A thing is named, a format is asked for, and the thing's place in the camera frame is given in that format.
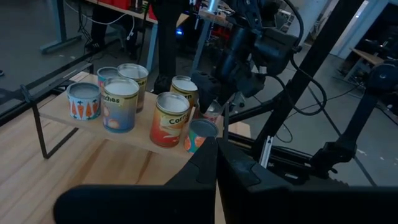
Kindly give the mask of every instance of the orange carrot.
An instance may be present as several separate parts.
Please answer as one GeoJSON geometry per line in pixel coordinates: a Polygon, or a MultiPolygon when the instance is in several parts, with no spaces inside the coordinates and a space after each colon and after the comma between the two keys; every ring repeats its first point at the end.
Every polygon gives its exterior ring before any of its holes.
{"type": "Polygon", "coordinates": [[[90,119],[91,115],[92,115],[91,106],[90,106],[90,103],[87,102],[86,116],[87,116],[88,119],[90,119]]]}
{"type": "Polygon", "coordinates": [[[77,105],[77,110],[79,111],[80,119],[83,118],[83,112],[85,110],[85,107],[82,105],[82,101],[77,102],[79,105],[77,105]]]}
{"type": "Polygon", "coordinates": [[[74,102],[74,101],[72,101],[72,114],[73,114],[73,115],[76,115],[76,114],[77,114],[77,112],[76,112],[76,106],[75,106],[75,102],[74,102]]]}
{"type": "Polygon", "coordinates": [[[97,103],[97,100],[93,100],[93,111],[94,111],[94,114],[97,113],[97,111],[98,111],[98,103],[97,103]]]}

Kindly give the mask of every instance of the black metal stand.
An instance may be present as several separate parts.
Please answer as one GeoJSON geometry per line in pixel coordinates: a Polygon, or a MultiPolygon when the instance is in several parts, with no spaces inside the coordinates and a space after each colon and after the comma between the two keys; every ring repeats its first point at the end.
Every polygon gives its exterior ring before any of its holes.
{"type": "Polygon", "coordinates": [[[47,151],[47,147],[45,146],[45,140],[44,140],[44,134],[43,134],[43,129],[42,129],[42,123],[40,120],[40,113],[39,109],[37,107],[37,103],[42,100],[42,96],[48,96],[50,94],[56,94],[59,95],[63,91],[59,89],[60,86],[62,87],[67,87],[67,85],[74,83],[73,81],[69,80],[71,77],[74,77],[76,74],[88,69],[88,71],[92,74],[94,73],[94,65],[91,63],[86,64],[85,66],[79,68],[78,70],[75,70],[68,75],[54,81],[51,83],[47,88],[44,88],[42,91],[40,91],[38,94],[35,96],[32,96],[29,93],[29,90],[25,85],[21,85],[21,93],[24,96],[25,102],[32,107],[33,110],[33,116],[35,119],[35,125],[36,125],[36,130],[37,130],[37,137],[39,137],[39,143],[40,143],[40,149],[42,151],[42,155],[44,159],[50,159],[60,148],[61,146],[69,140],[79,129],[78,128],[73,128],[54,148],[52,148],[50,151],[47,151]]]}

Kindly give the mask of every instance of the floor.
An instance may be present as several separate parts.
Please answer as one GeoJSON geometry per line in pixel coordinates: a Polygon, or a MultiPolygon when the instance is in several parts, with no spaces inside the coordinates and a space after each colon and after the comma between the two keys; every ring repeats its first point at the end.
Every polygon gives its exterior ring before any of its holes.
{"type": "MultiPolygon", "coordinates": [[[[65,7],[65,15],[68,35],[70,37],[77,35],[78,18],[76,13],[65,7]]],[[[34,81],[83,54],[85,41],[49,55],[40,54],[39,47],[55,39],[52,13],[45,0],[1,1],[0,26],[7,27],[7,32],[0,35],[0,49],[2,49],[0,69],[3,69],[6,73],[5,77],[0,77],[0,88],[15,90],[20,84],[34,81]]],[[[148,48],[149,36],[148,32],[144,42],[144,49],[148,48]]],[[[105,54],[101,59],[93,61],[95,69],[131,62],[127,55],[119,51],[119,45],[117,44],[108,49],[108,52],[110,54],[105,54]]],[[[305,50],[295,57],[300,62],[304,56],[305,50]]],[[[142,58],[141,64],[145,65],[146,55],[144,54],[142,58]]],[[[186,75],[191,63],[188,59],[178,58],[177,66],[179,69],[177,69],[177,74],[186,75]]],[[[330,55],[315,76],[315,79],[325,88],[328,97],[339,95],[352,88],[352,86],[333,78],[333,76],[338,75],[335,72],[335,68],[338,67],[339,63],[341,63],[340,59],[330,55]]],[[[209,61],[204,58],[200,68],[207,71],[209,65],[209,61]]],[[[151,73],[148,89],[151,89],[156,73],[157,70],[151,73]]],[[[294,73],[292,66],[288,65],[287,69],[280,74],[280,77],[286,82],[293,77],[294,73]]],[[[272,98],[280,90],[281,87],[274,80],[267,80],[266,87],[256,96],[259,100],[264,101],[272,98]]],[[[358,102],[358,99],[349,95],[328,102],[326,109],[341,131],[348,124],[358,102]]],[[[1,105],[0,112],[15,103],[17,103],[16,100],[6,105],[1,105]]],[[[297,106],[302,108],[314,103],[315,100],[306,91],[297,106]]],[[[256,99],[250,98],[246,100],[246,106],[243,109],[258,104],[259,102],[256,99]]],[[[251,126],[253,137],[258,135],[268,115],[262,114],[244,121],[251,126]]],[[[274,141],[275,144],[293,147],[311,154],[321,148],[326,141],[334,141],[338,137],[323,114],[311,117],[296,114],[289,118],[285,124],[291,130],[294,139],[290,144],[282,143],[276,139],[274,141]]],[[[364,164],[377,185],[398,185],[398,175],[396,175],[398,171],[398,152],[394,150],[398,145],[397,132],[398,127],[391,123],[380,111],[375,110],[358,139],[359,150],[357,157],[364,164]]],[[[285,128],[281,128],[278,135],[282,139],[289,139],[289,134],[285,128]]],[[[333,177],[338,180],[347,182],[350,185],[370,185],[355,161],[339,164],[336,169],[339,173],[333,175],[333,177]]]]}

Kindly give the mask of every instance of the tin can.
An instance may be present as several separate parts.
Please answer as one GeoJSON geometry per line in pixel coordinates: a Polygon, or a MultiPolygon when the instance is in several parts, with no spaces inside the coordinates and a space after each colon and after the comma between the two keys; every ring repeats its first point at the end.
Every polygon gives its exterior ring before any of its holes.
{"type": "Polygon", "coordinates": [[[67,88],[69,115],[72,118],[88,121],[101,114],[101,90],[92,83],[74,83],[67,88]]]}
{"type": "Polygon", "coordinates": [[[118,66],[119,75],[124,78],[131,78],[136,81],[139,85],[138,102],[137,102],[137,113],[142,111],[144,108],[145,90],[148,80],[148,70],[141,66],[133,63],[124,63],[118,66]]]}
{"type": "Polygon", "coordinates": [[[134,127],[139,86],[136,81],[108,78],[104,82],[103,124],[114,133],[125,133],[134,127]]]}
{"type": "Polygon", "coordinates": [[[107,78],[119,76],[118,69],[115,67],[103,67],[97,70],[98,86],[101,92],[104,93],[104,82],[107,78]]]}
{"type": "Polygon", "coordinates": [[[206,113],[200,112],[199,99],[197,101],[197,107],[195,108],[195,112],[193,113],[193,119],[207,119],[213,123],[216,123],[218,116],[223,112],[223,108],[216,101],[213,100],[206,113]]]}
{"type": "Polygon", "coordinates": [[[207,119],[191,121],[188,134],[185,137],[184,148],[193,154],[205,142],[206,138],[215,138],[217,135],[218,128],[211,121],[207,119]]]}
{"type": "Polygon", "coordinates": [[[178,93],[165,92],[156,98],[150,140],[162,147],[176,146],[187,117],[189,101],[178,93]]]}
{"type": "Polygon", "coordinates": [[[176,77],[173,77],[170,92],[179,93],[189,101],[189,110],[187,119],[185,120],[185,122],[188,122],[192,107],[197,98],[198,87],[191,81],[190,77],[177,75],[176,77]]]}

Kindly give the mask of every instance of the can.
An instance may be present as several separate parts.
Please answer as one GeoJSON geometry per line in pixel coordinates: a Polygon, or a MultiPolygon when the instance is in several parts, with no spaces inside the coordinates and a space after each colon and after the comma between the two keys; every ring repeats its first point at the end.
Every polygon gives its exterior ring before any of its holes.
{"type": "Polygon", "coordinates": [[[221,113],[223,112],[223,108],[221,105],[216,101],[213,100],[213,102],[210,104],[209,108],[207,109],[206,113],[201,113],[200,112],[200,106],[199,106],[199,99],[197,101],[197,107],[195,108],[195,112],[193,113],[193,119],[207,119],[213,123],[216,123],[217,118],[221,113]]]}
{"type": "Polygon", "coordinates": [[[190,77],[177,75],[172,79],[170,92],[179,93],[189,101],[189,110],[187,114],[187,119],[185,120],[185,122],[188,122],[191,115],[192,107],[195,104],[197,98],[198,87],[191,81],[190,77]]]}
{"type": "Polygon", "coordinates": [[[162,147],[174,147],[180,140],[189,101],[178,93],[165,92],[156,98],[150,140],[162,147]]]}
{"type": "Polygon", "coordinates": [[[207,119],[191,121],[188,134],[185,137],[184,148],[194,154],[205,142],[206,138],[215,138],[218,135],[217,126],[207,119]]]}
{"type": "Polygon", "coordinates": [[[72,118],[88,121],[101,114],[101,90],[92,83],[78,82],[68,86],[69,115],[72,118]]]}
{"type": "Polygon", "coordinates": [[[115,67],[103,67],[97,70],[98,86],[101,92],[104,93],[104,82],[107,78],[119,76],[118,69],[115,67]]]}
{"type": "Polygon", "coordinates": [[[124,78],[131,78],[139,85],[137,113],[144,108],[145,90],[148,80],[148,70],[134,63],[124,63],[118,66],[119,75],[124,78]]]}
{"type": "Polygon", "coordinates": [[[104,82],[103,124],[114,133],[125,133],[134,127],[139,86],[136,81],[108,78],[104,82]]]}

